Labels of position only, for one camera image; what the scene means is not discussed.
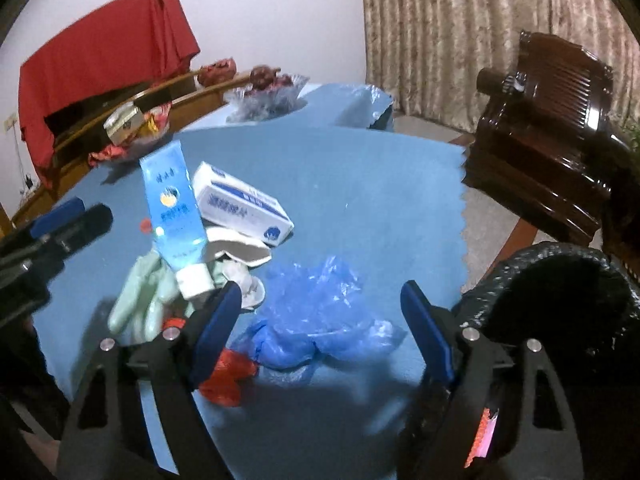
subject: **wall outlet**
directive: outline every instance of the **wall outlet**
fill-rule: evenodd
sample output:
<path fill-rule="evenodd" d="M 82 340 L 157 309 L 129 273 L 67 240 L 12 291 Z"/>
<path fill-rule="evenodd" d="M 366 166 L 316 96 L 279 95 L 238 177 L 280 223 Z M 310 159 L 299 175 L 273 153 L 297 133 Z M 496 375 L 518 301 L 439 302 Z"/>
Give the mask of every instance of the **wall outlet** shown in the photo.
<path fill-rule="evenodd" d="M 18 122 L 18 114 L 16 112 L 8 116 L 4 121 L 4 130 L 8 132 Z"/>

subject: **metal screw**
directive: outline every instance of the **metal screw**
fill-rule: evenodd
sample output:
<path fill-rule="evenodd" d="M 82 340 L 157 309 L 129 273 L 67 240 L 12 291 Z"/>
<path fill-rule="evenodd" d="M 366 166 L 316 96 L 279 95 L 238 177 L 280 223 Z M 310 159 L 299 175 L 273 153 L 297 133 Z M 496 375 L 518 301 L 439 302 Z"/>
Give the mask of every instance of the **metal screw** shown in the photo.
<path fill-rule="evenodd" d="M 162 337 L 164 337 L 167 341 L 174 341 L 178 339 L 180 335 L 180 329 L 177 326 L 170 326 L 169 328 L 165 328 L 162 331 Z"/>
<path fill-rule="evenodd" d="M 462 331 L 462 337 L 467 341 L 478 341 L 478 339 L 480 339 L 480 333 L 477 329 L 468 326 Z"/>
<path fill-rule="evenodd" d="M 532 352 L 540 352 L 542 350 L 542 343 L 537 339 L 529 339 L 527 341 L 527 348 Z"/>
<path fill-rule="evenodd" d="M 100 341 L 100 350 L 104 352 L 108 352 L 114 346 L 116 346 L 116 342 L 111 337 L 106 337 Z"/>

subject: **blue handle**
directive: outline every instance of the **blue handle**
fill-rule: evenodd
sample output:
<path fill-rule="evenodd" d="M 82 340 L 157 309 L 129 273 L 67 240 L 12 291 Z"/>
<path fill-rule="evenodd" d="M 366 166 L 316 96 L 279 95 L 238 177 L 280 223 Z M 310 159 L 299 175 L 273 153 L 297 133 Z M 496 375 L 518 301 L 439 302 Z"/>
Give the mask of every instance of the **blue handle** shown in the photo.
<path fill-rule="evenodd" d="M 52 233 L 63 225 L 75 220 L 84 212 L 84 202 L 77 197 L 73 197 L 55 206 L 48 213 L 44 213 L 44 215 L 36 218 L 31 225 L 29 234 L 31 238 L 37 240 L 41 236 Z"/>

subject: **blue plastic bag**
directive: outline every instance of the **blue plastic bag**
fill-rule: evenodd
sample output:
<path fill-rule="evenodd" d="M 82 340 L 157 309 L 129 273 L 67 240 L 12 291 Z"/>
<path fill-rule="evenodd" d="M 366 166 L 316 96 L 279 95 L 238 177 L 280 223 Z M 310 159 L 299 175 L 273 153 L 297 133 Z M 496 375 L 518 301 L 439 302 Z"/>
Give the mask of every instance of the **blue plastic bag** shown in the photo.
<path fill-rule="evenodd" d="M 406 335 L 366 308 L 360 280 L 336 256 L 315 268 L 272 270 L 266 288 L 257 319 L 232 345 L 265 367 L 287 370 L 320 354 L 373 360 L 390 354 Z"/>

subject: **small box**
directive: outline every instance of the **small box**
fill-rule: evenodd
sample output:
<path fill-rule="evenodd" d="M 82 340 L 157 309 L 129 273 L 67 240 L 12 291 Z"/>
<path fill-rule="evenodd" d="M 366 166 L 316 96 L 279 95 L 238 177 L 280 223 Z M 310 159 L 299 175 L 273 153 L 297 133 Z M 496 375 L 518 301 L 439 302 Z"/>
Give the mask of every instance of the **small box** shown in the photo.
<path fill-rule="evenodd" d="M 203 162 L 191 179 L 203 218 L 277 246 L 293 222 L 273 197 Z"/>
<path fill-rule="evenodd" d="M 133 103 L 125 103 L 104 122 L 103 127 L 109 140 L 116 146 L 121 145 L 145 123 L 145 115 Z"/>

